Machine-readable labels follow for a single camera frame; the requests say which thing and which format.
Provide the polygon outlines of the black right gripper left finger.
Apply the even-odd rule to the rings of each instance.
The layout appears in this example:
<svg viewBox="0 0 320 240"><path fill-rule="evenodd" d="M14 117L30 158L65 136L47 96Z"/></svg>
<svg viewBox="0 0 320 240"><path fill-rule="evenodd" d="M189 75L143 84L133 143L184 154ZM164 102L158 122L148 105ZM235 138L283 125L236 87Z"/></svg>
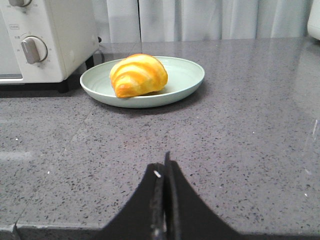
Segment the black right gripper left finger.
<svg viewBox="0 0 320 240"><path fill-rule="evenodd" d="M164 240L164 165L149 164L122 210L93 238L95 240Z"/></svg>

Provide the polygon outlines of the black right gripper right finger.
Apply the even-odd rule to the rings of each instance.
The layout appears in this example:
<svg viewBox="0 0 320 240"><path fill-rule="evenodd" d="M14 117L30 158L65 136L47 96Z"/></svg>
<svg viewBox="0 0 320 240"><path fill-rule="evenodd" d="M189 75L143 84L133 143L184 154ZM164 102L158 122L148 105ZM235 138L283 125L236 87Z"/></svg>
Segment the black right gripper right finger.
<svg viewBox="0 0 320 240"><path fill-rule="evenodd" d="M242 235L220 219L197 195L178 163L164 160L164 211L169 240L240 240Z"/></svg>

